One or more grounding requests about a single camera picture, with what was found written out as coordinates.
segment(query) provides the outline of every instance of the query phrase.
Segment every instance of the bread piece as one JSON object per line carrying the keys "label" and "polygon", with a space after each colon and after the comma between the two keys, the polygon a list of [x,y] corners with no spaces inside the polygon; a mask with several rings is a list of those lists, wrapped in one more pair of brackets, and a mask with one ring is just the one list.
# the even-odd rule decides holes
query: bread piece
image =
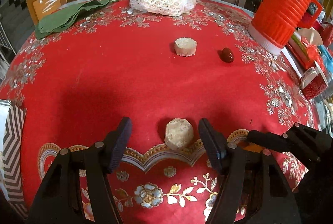
{"label": "bread piece", "polygon": [[165,128],[165,144],[172,150],[186,148],[193,139],[193,127],[185,119],[175,118]]}
{"label": "bread piece", "polygon": [[195,54],[197,42],[191,38],[179,38],[174,42],[174,49],[179,56],[192,56]]}

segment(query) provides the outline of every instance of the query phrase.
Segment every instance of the jug handle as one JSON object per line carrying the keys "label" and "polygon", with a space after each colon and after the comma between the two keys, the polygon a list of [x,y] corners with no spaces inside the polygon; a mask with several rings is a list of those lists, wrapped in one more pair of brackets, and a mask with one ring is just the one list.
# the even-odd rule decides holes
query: jug handle
{"label": "jug handle", "polygon": [[299,21],[299,24],[297,25],[297,27],[299,28],[306,28],[309,29],[313,26],[314,22],[316,21],[316,19],[318,18],[318,16],[320,15],[321,11],[323,10],[322,5],[320,5],[320,3],[317,0],[311,0],[311,2],[315,3],[318,7],[317,11],[313,14],[313,16],[309,19],[309,21],[307,22],[303,22],[302,20]]}

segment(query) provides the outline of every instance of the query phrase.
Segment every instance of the orange water jug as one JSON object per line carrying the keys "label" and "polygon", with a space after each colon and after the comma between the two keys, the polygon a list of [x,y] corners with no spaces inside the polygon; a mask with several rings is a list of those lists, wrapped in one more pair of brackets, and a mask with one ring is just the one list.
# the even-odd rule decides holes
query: orange water jug
{"label": "orange water jug", "polygon": [[[311,18],[302,20],[310,2],[314,2],[318,9]],[[322,6],[317,0],[263,0],[248,31],[259,45],[278,55],[295,28],[310,28],[321,11]]]}

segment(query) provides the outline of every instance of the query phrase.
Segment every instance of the red tablecloth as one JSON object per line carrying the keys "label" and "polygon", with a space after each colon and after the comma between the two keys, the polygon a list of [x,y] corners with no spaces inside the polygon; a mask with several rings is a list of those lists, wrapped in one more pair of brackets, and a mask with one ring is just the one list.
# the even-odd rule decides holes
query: red tablecloth
{"label": "red tablecloth", "polygon": [[[208,0],[179,17],[137,12],[121,0],[63,33],[44,40],[31,35],[0,90],[2,99],[27,108],[21,149],[27,205],[60,148],[91,146],[129,116],[133,133],[109,177],[124,223],[204,223],[220,182],[199,140],[200,118],[226,137],[237,129],[282,134],[295,122],[314,127],[294,71],[282,55],[251,39],[250,20],[240,9]],[[198,42],[194,56],[175,54],[181,37]],[[219,58],[224,47],[234,53],[231,64]],[[195,131],[181,153],[163,144],[173,118],[186,118]],[[295,188],[304,166],[291,154],[276,157]],[[239,209],[237,218],[245,204]]]}

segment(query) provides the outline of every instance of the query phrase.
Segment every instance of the zigzag pattern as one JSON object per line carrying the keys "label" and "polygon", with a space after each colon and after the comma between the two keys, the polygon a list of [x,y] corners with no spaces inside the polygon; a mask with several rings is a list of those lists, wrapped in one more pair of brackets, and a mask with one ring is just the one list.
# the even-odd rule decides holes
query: zigzag pattern
{"label": "zigzag pattern", "polygon": [[[3,100],[1,105],[8,106]],[[7,189],[9,202],[13,209],[24,219],[28,217],[23,199],[21,169],[20,169],[20,151],[21,137],[24,123],[23,110],[17,106],[10,105],[6,121],[5,136],[3,139],[3,170],[4,182]]]}

